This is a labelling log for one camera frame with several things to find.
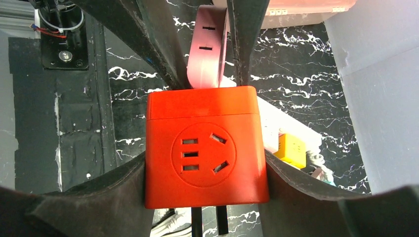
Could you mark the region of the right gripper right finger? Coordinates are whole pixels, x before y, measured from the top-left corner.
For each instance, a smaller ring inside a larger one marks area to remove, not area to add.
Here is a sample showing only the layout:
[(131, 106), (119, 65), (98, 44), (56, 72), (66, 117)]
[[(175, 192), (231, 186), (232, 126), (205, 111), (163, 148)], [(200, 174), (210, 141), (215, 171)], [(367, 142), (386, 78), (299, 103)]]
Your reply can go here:
[(419, 188), (366, 195), (324, 183), (265, 153), (270, 201), (258, 206), (265, 237), (416, 237)]

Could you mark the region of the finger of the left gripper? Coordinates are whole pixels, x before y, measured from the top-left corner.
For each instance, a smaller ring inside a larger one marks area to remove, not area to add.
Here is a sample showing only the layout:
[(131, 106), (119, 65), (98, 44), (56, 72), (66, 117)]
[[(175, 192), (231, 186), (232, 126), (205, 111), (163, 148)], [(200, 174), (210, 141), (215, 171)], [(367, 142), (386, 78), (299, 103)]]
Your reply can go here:
[(248, 85), (252, 52), (263, 23), (269, 0), (227, 0), (233, 63), (238, 86)]
[(190, 89), (186, 63), (165, 0), (76, 0), (162, 77), (170, 89)]

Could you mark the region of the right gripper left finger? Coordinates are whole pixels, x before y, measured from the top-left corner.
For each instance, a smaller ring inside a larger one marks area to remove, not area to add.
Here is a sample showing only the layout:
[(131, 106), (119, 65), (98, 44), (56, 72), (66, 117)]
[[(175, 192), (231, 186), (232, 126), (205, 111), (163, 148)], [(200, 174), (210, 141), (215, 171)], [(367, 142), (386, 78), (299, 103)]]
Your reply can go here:
[(3, 237), (147, 237), (145, 154), (65, 192), (0, 190)]

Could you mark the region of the pink plastic storage box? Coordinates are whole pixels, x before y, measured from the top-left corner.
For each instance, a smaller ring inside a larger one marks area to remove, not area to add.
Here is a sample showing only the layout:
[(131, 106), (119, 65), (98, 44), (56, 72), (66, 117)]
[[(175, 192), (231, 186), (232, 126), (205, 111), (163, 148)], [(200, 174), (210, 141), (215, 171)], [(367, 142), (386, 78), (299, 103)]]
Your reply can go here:
[(210, 27), (225, 25), (229, 32), (256, 32), (319, 24), (348, 11), (355, 3), (355, 0), (214, 0), (204, 16)]

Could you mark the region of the pink cube plug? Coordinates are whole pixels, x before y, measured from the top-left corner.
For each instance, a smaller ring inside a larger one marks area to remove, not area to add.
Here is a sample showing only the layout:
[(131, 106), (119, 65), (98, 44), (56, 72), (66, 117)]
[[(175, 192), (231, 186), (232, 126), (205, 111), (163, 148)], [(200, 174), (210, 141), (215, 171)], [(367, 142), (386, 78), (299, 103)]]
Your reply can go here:
[(193, 89), (220, 87), (225, 67), (227, 23), (226, 8), (199, 6), (187, 64), (187, 77)]

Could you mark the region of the red cube socket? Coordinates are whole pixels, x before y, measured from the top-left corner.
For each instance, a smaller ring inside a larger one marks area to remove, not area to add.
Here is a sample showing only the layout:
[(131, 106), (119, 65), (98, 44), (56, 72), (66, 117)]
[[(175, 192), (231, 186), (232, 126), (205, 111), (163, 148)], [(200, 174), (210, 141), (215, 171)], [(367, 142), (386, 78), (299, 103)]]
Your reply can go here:
[(268, 202), (256, 89), (149, 94), (145, 165), (149, 209)]

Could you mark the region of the white power strip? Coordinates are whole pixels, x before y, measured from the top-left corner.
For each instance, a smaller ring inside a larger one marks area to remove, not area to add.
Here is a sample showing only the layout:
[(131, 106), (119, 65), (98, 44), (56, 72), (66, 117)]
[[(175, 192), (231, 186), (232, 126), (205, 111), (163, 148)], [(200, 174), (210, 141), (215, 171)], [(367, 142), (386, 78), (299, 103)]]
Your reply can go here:
[(320, 153), (322, 135), (286, 114), (261, 97), (257, 97), (264, 148), (271, 153), (279, 149), (279, 136), (290, 134), (306, 145), (307, 151)]

